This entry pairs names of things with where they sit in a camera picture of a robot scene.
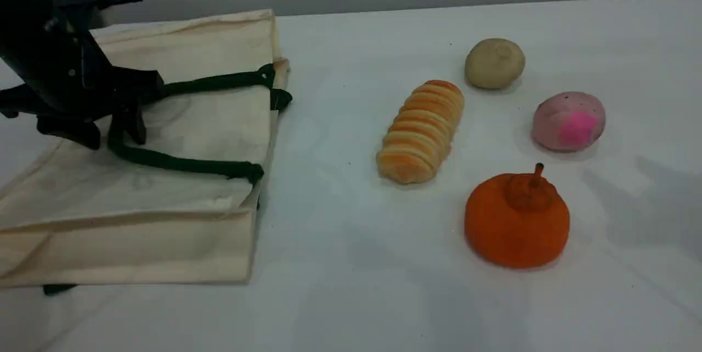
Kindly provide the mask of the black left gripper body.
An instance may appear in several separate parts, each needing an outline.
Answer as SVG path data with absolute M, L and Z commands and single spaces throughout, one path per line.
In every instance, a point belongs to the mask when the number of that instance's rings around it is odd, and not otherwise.
M 2 18 L 2 60 L 23 83 L 2 90 L 2 115 L 37 117 L 37 129 L 97 150 L 96 120 L 116 105 L 115 69 L 90 32 L 67 20 Z

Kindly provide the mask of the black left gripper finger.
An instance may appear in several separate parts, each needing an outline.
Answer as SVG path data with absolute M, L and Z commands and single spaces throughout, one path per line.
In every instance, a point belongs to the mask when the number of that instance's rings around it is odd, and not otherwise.
M 137 145 L 146 144 L 147 128 L 140 103 L 129 103 L 126 105 L 123 110 L 123 129 Z
M 112 77 L 118 103 L 138 101 L 147 105 L 165 98 L 165 83 L 156 70 L 113 68 Z

